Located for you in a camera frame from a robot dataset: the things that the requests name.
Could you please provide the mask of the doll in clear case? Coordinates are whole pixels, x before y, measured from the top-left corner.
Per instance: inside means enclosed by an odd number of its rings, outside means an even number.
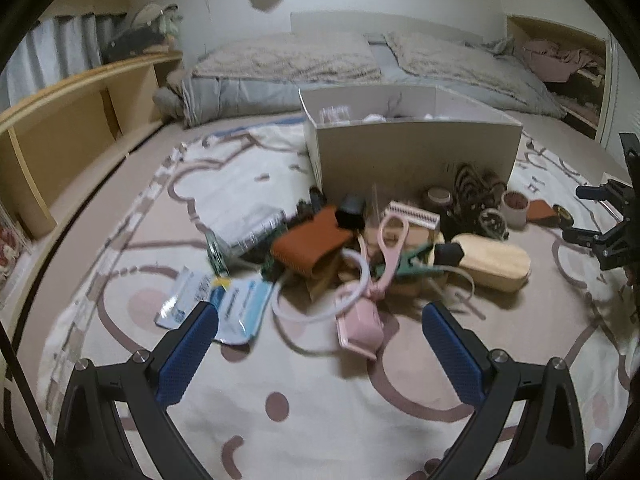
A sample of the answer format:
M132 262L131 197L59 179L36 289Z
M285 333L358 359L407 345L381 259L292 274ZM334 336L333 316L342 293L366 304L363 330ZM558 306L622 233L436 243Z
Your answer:
M10 302L28 267L32 243L21 222L1 205L1 309Z

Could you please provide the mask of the black round gold-print tin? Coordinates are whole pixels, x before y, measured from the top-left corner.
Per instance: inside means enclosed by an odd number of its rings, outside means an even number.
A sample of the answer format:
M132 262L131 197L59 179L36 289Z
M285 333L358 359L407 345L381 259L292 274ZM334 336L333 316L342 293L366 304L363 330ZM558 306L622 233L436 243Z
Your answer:
M566 208L559 204L554 204L552 209L560 229L564 230L574 226L574 218Z

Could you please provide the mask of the white cardboard shoe box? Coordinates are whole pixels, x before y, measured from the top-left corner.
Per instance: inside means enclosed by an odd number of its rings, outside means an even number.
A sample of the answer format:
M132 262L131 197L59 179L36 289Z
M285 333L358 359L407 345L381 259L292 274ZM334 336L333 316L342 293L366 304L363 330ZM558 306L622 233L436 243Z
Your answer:
M394 197L453 188L463 164L509 180L523 131L501 110L437 86L365 84L298 95L314 178L333 203L374 188Z

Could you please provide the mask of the wooden wall shelf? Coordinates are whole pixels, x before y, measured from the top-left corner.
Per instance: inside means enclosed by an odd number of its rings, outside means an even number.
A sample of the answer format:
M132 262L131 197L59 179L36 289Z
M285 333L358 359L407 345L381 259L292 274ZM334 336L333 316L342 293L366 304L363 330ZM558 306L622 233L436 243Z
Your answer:
M180 51L152 53L65 78L1 113L1 199L38 240L62 223L53 209L88 168L96 185L162 121L153 102Z

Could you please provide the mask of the grey window curtain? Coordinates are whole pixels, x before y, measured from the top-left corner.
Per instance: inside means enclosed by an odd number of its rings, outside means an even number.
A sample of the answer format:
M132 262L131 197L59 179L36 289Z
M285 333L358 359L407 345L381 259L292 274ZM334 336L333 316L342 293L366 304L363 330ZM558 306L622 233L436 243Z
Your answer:
M2 70L1 109L101 66L101 49L124 21L124 14L86 14L40 22L25 35Z

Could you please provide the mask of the pink scissors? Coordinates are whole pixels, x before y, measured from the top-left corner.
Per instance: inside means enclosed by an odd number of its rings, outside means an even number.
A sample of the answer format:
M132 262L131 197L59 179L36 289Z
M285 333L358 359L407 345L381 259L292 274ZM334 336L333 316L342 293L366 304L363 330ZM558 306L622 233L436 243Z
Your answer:
M399 229L396 240L388 244L385 240L385 230L390 226ZM386 214L378 226L378 255L371 263L369 298L378 302L385 297L386 290L392 284L396 270L400 263L402 248L410 230L409 221L400 214Z

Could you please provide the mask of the brown leather pouch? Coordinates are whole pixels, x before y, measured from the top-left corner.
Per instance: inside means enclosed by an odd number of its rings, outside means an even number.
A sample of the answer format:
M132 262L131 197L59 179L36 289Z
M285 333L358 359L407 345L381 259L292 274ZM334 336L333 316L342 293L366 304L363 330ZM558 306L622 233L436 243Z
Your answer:
M278 237L270 249L273 258L288 270L315 278L354 237L352 231L338 225L336 212L335 206L325 206L311 220Z

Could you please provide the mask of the clear plastic case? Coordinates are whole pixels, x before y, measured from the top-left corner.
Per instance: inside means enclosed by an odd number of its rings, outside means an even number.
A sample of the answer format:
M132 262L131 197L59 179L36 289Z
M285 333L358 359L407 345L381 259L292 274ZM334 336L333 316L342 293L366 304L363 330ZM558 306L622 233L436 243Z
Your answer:
M212 231L222 253L239 258L254 249L285 219L285 211L268 205L256 205L241 217Z

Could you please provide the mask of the pink clothes pile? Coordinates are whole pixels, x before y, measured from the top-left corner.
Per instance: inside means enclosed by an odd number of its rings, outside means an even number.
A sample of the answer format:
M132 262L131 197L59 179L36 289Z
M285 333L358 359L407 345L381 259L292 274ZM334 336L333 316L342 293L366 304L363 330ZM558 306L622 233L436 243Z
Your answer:
M564 49L547 39L526 41L522 58L543 82L567 82L578 70L589 66L604 70L604 61L599 55L584 48Z

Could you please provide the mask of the black square charger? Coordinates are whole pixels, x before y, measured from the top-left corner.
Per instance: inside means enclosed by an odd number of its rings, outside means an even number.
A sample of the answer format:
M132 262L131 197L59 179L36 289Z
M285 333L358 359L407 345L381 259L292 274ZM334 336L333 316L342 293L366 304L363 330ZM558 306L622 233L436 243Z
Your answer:
M344 230L359 232L366 227L366 200L356 194L344 196L335 211L337 225Z

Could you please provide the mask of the wooden oval brush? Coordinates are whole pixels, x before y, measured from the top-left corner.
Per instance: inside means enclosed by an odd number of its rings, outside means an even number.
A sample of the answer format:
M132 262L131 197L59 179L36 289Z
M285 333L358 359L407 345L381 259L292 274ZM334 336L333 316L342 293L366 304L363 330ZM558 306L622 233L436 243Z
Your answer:
M468 233L455 236L452 242L464 252L459 268L468 272L475 284L516 292L527 282L532 260L521 247Z

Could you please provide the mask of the blue white medicine sachet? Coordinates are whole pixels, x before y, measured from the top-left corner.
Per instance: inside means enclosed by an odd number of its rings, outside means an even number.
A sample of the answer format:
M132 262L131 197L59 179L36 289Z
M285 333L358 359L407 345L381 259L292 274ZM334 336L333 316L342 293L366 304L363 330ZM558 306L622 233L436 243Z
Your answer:
M205 301L218 314L214 341L242 346L258 334L272 291L273 284L261 278L221 278L183 268L154 323L165 330L175 330L199 302Z

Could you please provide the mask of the white visor cap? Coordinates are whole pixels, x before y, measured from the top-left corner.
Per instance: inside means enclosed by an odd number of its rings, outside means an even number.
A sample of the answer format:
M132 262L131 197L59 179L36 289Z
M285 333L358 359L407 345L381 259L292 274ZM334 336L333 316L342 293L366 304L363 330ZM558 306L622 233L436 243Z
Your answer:
M175 3L147 3L145 6L142 6L136 14L134 14L134 17L129 22L129 27L135 29L143 26L150 26L164 14L177 11L178 9L179 7Z

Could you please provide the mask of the brown tape roll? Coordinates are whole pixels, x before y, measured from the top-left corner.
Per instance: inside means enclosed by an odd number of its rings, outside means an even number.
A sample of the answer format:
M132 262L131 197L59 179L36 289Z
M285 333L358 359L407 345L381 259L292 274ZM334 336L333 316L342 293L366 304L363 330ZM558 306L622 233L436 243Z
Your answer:
M526 226L529 208L528 198L516 191L506 191L501 196L500 211L511 229L521 230Z

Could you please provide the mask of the grey beige folded duvet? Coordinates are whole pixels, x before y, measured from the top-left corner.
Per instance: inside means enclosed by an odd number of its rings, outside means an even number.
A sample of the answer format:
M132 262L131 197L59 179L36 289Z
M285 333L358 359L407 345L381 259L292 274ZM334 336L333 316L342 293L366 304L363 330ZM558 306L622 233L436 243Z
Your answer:
M196 127L222 118L294 112L299 91L344 84L425 84L497 110L565 115L515 56L512 38L474 44L423 32L290 32L232 42L188 70L171 72L153 102L163 118Z

